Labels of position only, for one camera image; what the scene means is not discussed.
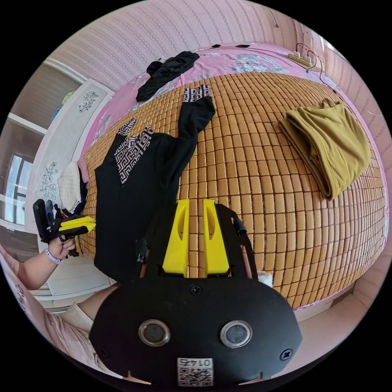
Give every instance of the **hand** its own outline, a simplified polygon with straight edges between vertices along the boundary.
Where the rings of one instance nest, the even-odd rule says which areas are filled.
[[[75,249],[74,238],[70,238],[65,242],[61,242],[60,238],[56,238],[49,243],[50,254],[60,260],[64,259],[71,249]]]

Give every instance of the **mustard yellow cloth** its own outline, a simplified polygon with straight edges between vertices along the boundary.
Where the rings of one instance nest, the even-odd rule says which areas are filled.
[[[290,110],[279,125],[328,200],[350,186],[369,165],[365,132],[339,102],[324,99],[314,106]]]

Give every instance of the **white cloth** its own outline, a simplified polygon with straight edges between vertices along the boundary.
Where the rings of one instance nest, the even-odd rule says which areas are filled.
[[[265,271],[258,271],[257,272],[258,281],[260,283],[264,283],[267,286],[274,287],[273,285],[273,276]]]
[[[71,162],[66,166],[58,178],[57,184],[62,206],[73,214],[75,208],[82,201],[80,195],[80,174],[77,162]]]

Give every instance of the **window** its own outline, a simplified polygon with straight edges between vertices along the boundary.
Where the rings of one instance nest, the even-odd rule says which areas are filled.
[[[4,218],[17,225],[25,224],[25,201],[32,162],[18,155],[13,155],[7,177],[6,203]]]

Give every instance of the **bamboo mat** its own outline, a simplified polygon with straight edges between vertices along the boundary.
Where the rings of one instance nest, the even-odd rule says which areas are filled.
[[[324,98],[342,100],[331,88],[279,73],[241,73],[174,89],[133,111],[85,154],[90,188],[83,214],[95,218],[98,167],[117,132],[138,117],[145,126],[177,135],[184,88],[207,83],[216,115],[199,134],[197,150],[182,174],[179,198],[190,199],[189,276],[204,268],[202,200],[212,198],[243,220],[259,270],[274,274],[274,288],[293,307],[324,299],[362,275],[382,251],[385,196],[371,149],[370,165],[332,202],[326,202],[277,121],[298,106]],[[82,236],[95,256],[95,230]]]

